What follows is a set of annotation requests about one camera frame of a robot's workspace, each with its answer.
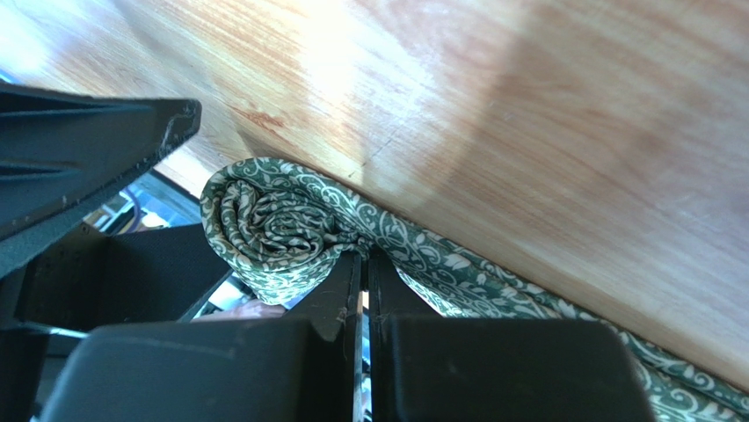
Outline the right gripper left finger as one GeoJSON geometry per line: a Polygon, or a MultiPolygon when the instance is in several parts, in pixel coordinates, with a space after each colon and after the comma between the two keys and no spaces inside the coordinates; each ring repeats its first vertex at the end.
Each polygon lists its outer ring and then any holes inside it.
{"type": "Polygon", "coordinates": [[[359,421],[361,259],[285,316],[120,324],[70,355],[45,421],[359,421]]]}

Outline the green floral patterned tie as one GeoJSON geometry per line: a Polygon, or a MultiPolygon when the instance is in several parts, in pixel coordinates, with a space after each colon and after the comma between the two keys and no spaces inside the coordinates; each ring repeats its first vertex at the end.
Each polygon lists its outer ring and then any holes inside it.
{"type": "Polygon", "coordinates": [[[374,249],[405,284],[445,317],[596,316],[455,242],[361,198],[335,180],[278,158],[251,158],[216,172],[200,196],[209,246],[263,302],[317,287],[346,252],[374,249]]]}

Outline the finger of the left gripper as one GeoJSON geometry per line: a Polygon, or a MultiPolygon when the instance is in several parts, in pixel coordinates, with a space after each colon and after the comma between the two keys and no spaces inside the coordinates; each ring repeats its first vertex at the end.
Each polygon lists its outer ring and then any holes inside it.
{"type": "Polygon", "coordinates": [[[40,255],[200,130],[193,98],[1,85],[1,274],[40,255]]]}
{"type": "Polygon", "coordinates": [[[230,273],[199,224],[107,236],[82,223],[1,280],[1,328],[83,338],[185,321],[230,273]]]}

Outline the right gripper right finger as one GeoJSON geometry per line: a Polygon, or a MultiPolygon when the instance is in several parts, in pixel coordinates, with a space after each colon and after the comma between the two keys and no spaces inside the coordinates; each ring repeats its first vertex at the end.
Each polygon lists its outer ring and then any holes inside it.
{"type": "Polygon", "coordinates": [[[635,362],[605,325],[440,316],[391,259],[368,260],[377,421],[652,421],[635,362]]]}

